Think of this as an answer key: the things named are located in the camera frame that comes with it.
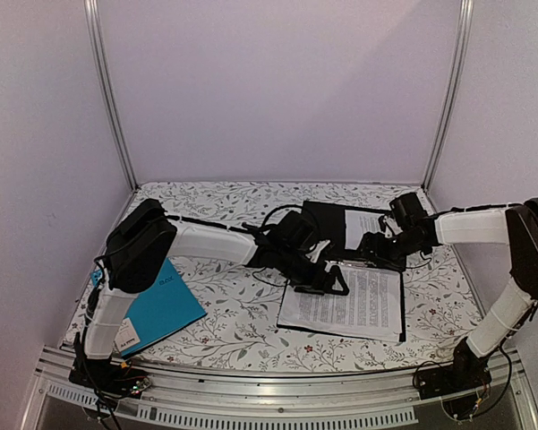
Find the printed paper sheet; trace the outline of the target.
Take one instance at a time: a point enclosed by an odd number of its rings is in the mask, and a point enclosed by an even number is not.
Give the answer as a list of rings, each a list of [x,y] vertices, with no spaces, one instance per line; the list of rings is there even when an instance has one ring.
[[[390,343],[405,341],[402,274],[346,265],[340,270],[349,289],[346,296],[320,296],[288,288],[277,327]]]
[[[385,215],[369,211],[345,210],[345,249],[356,250],[365,233],[378,233]]]

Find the black clip folder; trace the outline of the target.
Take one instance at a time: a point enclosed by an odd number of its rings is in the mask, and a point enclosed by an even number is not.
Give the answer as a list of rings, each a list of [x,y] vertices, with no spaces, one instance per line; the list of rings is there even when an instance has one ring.
[[[329,241],[328,250],[321,254],[324,259],[325,269],[328,271],[330,266],[336,264],[339,268],[346,265],[354,268],[372,268],[371,264],[367,263],[362,257],[362,241],[356,250],[350,251],[345,249],[345,210],[369,211],[384,214],[384,220],[380,222],[380,226],[385,228],[381,231],[384,235],[387,232],[387,227],[384,222],[389,216],[388,211],[356,208],[353,206],[339,205],[335,203],[305,201],[302,207],[302,214],[307,216],[311,222],[317,226],[318,239]],[[402,274],[406,269],[381,269],[388,271],[397,271]]]

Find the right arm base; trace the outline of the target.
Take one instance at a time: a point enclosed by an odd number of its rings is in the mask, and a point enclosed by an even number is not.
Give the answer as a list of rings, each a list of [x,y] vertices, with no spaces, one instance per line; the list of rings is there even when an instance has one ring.
[[[470,391],[466,396],[443,402],[444,412],[451,418],[463,421],[474,417],[489,394],[491,372],[489,357],[478,357],[461,340],[453,351],[450,364],[430,362],[419,365],[414,371],[412,384],[422,400]]]

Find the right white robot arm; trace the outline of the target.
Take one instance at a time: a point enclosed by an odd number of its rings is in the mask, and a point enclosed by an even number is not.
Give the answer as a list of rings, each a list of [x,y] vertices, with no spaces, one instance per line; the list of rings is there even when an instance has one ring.
[[[401,270],[411,254],[448,245],[459,252],[472,282],[493,282],[486,315],[464,340],[469,354],[487,357],[538,306],[538,197],[520,203],[452,208],[430,214],[414,193],[389,205],[398,232],[366,233],[366,262]]]

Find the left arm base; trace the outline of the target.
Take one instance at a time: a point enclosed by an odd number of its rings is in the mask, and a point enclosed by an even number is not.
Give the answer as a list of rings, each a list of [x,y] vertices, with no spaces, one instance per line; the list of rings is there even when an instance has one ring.
[[[118,365],[113,364],[111,358],[87,358],[80,333],[75,335],[73,347],[75,359],[69,374],[71,383],[118,400],[138,399],[151,386],[149,375],[127,362]]]

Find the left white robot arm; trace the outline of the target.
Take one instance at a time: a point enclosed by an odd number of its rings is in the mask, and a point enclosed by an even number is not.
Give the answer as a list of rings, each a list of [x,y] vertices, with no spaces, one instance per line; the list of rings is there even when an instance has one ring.
[[[155,199],[144,200],[108,236],[106,251],[95,259],[101,270],[91,292],[85,327],[75,345],[85,358],[81,375],[95,388],[108,388],[115,369],[105,360],[133,300],[156,281],[166,259],[197,257],[255,269],[274,269],[298,293],[345,296],[349,287],[336,265],[320,257],[329,243],[311,213],[285,205],[277,223],[243,223],[230,227],[216,222],[172,215]]]

